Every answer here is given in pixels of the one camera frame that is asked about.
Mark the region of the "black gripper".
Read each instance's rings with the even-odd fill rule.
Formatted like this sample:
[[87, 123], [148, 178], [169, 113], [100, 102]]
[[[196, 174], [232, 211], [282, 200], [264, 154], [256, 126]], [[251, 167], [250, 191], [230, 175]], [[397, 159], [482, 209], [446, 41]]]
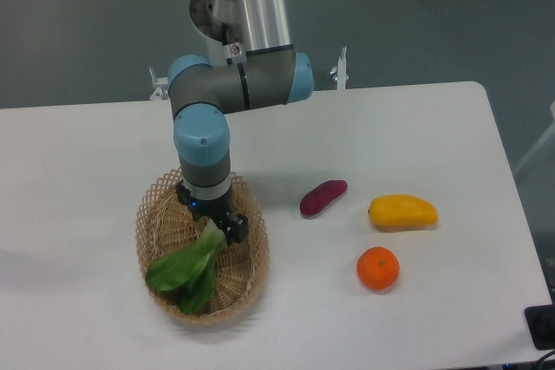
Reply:
[[209, 217], [224, 232], [227, 243], [242, 243], [248, 237], [248, 218], [232, 212], [231, 190], [216, 199], [203, 200], [195, 198], [191, 190], [179, 182], [175, 192], [178, 201], [188, 209], [195, 222]]

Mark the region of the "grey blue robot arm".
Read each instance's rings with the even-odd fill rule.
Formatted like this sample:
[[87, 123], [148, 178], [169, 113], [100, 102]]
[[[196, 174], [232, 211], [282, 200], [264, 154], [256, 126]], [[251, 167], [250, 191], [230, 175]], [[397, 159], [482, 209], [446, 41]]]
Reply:
[[226, 0], [238, 17], [222, 16], [216, 1], [203, 8], [218, 23], [214, 38], [242, 48], [241, 58], [213, 66], [200, 55], [174, 60], [167, 72], [173, 143], [183, 175], [179, 202], [193, 219], [209, 217], [228, 243], [246, 239], [249, 220], [232, 207], [231, 134], [226, 115], [308, 99], [314, 88], [309, 57], [291, 41], [284, 0]]

